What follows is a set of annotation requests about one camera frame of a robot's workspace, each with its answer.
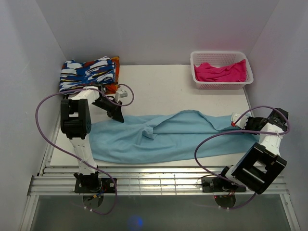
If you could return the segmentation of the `light blue trousers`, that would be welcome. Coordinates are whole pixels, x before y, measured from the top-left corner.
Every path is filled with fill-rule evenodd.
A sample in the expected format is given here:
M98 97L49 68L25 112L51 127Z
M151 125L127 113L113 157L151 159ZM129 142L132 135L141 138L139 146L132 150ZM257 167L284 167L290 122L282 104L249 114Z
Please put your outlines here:
M247 133L226 134L233 130L230 116L208 116L196 110L172 115L126 116L92 125L89 134L94 159L117 164L152 164L194 158L245 153L258 141Z

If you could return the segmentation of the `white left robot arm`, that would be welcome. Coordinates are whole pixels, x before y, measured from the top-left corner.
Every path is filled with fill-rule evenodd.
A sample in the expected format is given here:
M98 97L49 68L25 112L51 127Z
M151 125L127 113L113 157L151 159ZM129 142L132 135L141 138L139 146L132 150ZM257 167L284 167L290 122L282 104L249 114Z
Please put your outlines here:
M102 180L95 169L97 165L90 147L89 134L92 127L90 105L105 110L109 118L123 123L120 99L128 96L128 93L121 89L110 98L104 97L102 92L105 92L103 85L87 86L72 98L62 100L60 105L61 131L71 142L78 161L79 170L74 176L80 187L91 192L101 189Z

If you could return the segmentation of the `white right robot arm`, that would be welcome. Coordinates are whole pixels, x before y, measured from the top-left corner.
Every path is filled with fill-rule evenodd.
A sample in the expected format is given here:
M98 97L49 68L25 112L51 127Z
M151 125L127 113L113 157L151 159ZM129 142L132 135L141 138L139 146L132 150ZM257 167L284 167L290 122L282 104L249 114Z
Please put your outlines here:
M281 108L273 109L266 118L232 114L232 126L261 134L236 165L223 169L217 179L221 190L229 191L238 184L262 194L272 184L287 164L280 156L280 144L288 130L287 119L288 112Z

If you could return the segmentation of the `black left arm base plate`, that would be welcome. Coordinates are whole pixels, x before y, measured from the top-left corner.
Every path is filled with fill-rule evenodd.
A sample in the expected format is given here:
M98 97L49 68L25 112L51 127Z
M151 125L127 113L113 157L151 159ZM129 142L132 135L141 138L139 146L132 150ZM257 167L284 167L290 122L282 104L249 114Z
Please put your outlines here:
M115 183L110 178L98 178L94 180L76 180L75 193L115 193Z

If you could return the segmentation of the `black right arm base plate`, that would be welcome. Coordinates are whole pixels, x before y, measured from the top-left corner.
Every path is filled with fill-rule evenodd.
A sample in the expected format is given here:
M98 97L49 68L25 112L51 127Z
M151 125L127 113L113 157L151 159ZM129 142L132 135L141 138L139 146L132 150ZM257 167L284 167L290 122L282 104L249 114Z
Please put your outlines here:
M234 183L218 177L205 176L201 178L202 191L205 193L243 193L246 187L240 187Z

